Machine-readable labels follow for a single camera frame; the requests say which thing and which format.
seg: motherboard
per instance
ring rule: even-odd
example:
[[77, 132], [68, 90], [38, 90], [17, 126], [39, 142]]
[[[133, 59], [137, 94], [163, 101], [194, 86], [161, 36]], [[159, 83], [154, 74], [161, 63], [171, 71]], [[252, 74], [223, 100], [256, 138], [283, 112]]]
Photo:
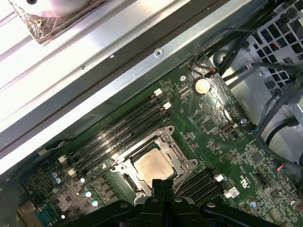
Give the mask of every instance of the motherboard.
[[277, 161], [257, 147], [231, 91], [206, 57], [199, 64], [174, 69], [27, 171], [30, 200], [20, 215], [37, 227], [64, 226], [117, 200], [136, 204], [157, 178], [172, 179], [175, 194], [197, 206], [216, 201], [302, 226], [286, 170], [280, 184]]

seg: electrolytic capacitor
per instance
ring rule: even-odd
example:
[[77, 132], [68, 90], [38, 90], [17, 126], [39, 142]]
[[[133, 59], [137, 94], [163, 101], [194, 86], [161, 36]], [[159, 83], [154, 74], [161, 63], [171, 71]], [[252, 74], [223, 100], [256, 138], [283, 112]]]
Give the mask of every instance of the electrolytic capacitor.
[[92, 205], [93, 207], [98, 206], [98, 201], [97, 201], [97, 200], [93, 200], [93, 201], [91, 202], [91, 205]]
[[55, 179], [55, 181], [56, 181], [56, 184], [60, 184], [60, 183], [61, 183], [61, 179], [60, 179], [59, 177], [57, 177], [57, 178]]
[[85, 192], [85, 196], [89, 198], [91, 196], [91, 192], [90, 191]]
[[247, 203], [252, 209], [255, 209], [257, 207], [257, 203], [253, 200], [247, 200]]
[[58, 174], [56, 172], [52, 172], [51, 176], [55, 179], [58, 176]]

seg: screw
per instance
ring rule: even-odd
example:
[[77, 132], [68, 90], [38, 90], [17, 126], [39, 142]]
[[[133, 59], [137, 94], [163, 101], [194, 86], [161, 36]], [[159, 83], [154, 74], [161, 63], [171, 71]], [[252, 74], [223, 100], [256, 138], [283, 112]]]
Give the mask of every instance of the screw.
[[177, 197], [174, 199], [175, 202], [182, 202], [182, 199], [180, 197]]
[[128, 207], [128, 204], [127, 203], [122, 203], [121, 205], [120, 205], [120, 208], [127, 208]]
[[216, 207], [216, 205], [214, 205], [212, 202], [208, 202], [206, 205], [210, 208]]
[[241, 122], [241, 124], [246, 124], [247, 123], [247, 119], [246, 118], [241, 118], [240, 122]]
[[188, 169], [188, 164], [187, 163], [185, 163], [185, 164], [183, 164], [183, 169]]
[[181, 77], [180, 77], [180, 80], [181, 80], [181, 81], [185, 81], [185, 80], [186, 80], [186, 76], [181, 76]]

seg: integrated circuit chip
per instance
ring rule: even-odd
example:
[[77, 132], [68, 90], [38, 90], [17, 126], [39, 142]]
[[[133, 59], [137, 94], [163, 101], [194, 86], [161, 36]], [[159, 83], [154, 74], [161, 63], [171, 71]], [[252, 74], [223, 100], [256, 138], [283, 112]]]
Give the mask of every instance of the integrated circuit chip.
[[253, 153], [250, 157], [251, 157], [251, 159], [253, 160], [254, 163], [257, 163], [262, 159], [262, 156], [259, 152]]
[[134, 163], [134, 167], [138, 172], [138, 179], [145, 181], [150, 187], [153, 179], [165, 180], [174, 174], [173, 168], [157, 148], [143, 155]]
[[279, 192], [277, 189], [274, 189], [272, 192], [269, 193], [270, 197], [275, 200], [279, 196]]

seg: mounting hole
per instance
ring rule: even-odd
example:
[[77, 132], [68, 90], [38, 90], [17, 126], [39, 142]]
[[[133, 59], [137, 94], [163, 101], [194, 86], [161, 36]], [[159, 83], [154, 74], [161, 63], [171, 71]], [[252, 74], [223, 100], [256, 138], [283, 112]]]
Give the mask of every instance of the mounting hole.
[[162, 50], [161, 49], [156, 49], [154, 52], [156, 57], [160, 57], [162, 55]]
[[122, 203], [121, 205], [120, 205], [120, 208], [127, 208], [128, 207], [128, 204], [127, 203]]
[[34, 5], [37, 3], [37, 0], [27, 0], [28, 4]]

